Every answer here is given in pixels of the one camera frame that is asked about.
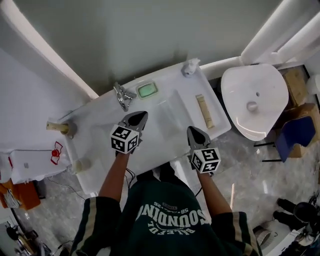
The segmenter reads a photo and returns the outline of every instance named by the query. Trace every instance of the gray wall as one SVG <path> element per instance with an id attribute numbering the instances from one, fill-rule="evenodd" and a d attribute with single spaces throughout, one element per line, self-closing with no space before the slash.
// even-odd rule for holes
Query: gray wall
<path id="1" fill-rule="evenodd" d="M 15 0 L 98 93 L 198 57 L 238 56 L 280 0 Z"/>

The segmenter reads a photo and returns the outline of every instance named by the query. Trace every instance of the cardboard box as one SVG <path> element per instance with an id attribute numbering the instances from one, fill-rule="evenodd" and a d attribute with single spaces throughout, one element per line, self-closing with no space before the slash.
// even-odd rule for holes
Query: cardboard box
<path id="1" fill-rule="evenodd" d="M 279 117 L 276 123 L 276 126 L 280 128 L 286 122 L 292 119 L 297 119 L 304 116 L 310 116 L 312 118 L 314 128 L 315 128 L 315 135 L 311 140 L 310 144 L 308 145 L 309 147 L 316 141 L 320 140 L 320 113 L 319 113 L 318 106 L 316 104 L 305 103 L 301 106 L 298 106 L 289 110 L 285 110 Z M 301 158 L 308 150 L 308 147 L 301 146 L 300 144 L 294 145 L 293 150 L 289 155 L 289 158 Z"/>
<path id="2" fill-rule="evenodd" d="M 302 105 L 307 97 L 307 87 L 303 71 L 300 68 L 291 68 L 283 75 L 289 91 L 289 102 L 286 109 Z"/>

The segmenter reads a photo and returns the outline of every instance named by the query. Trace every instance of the blue chair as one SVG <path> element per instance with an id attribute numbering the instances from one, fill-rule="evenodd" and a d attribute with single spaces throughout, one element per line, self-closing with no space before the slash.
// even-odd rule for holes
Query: blue chair
<path id="1" fill-rule="evenodd" d="M 262 160 L 262 162 L 285 162 L 295 144 L 307 147 L 316 134 L 311 116 L 302 116 L 286 122 L 275 142 L 254 145 L 255 147 L 274 145 L 281 159 Z"/>

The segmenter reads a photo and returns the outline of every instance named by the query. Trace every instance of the green t-shirt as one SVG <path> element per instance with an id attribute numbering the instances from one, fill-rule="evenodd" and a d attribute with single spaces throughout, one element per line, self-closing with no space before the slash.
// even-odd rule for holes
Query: green t-shirt
<path id="1" fill-rule="evenodd" d="M 189 188 L 157 180 L 134 184 L 122 213 L 112 198 L 87 199 L 72 254 L 262 255 L 244 212 L 210 224 Z"/>

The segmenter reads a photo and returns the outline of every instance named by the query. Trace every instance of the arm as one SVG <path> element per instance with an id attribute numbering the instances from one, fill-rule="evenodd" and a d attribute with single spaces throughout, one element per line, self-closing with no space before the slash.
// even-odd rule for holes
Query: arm
<path id="1" fill-rule="evenodd" d="M 233 248 L 228 254 L 240 250 L 242 255 L 262 255 L 256 237 L 248 226 L 247 215 L 244 212 L 232 212 L 208 173 L 197 174 L 212 219 L 211 227 L 222 243 L 227 244 L 226 249 Z"/>
<path id="2" fill-rule="evenodd" d="M 121 216 L 120 199 L 129 154 L 118 153 L 97 197 L 84 202 L 82 220 L 70 255 L 96 256 L 111 246 Z"/>
<path id="3" fill-rule="evenodd" d="M 211 218 L 218 214 L 232 213 L 229 204 L 220 193 L 210 175 L 208 173 L 201 174 L 199 172 L 197 172 L 197 174 Z"/>
<path id="4" fill-rule="evenodd" d="M 129 156 L 130 154 L 118 153 L 100 189 L 99 197 L 120 202 Z"/>

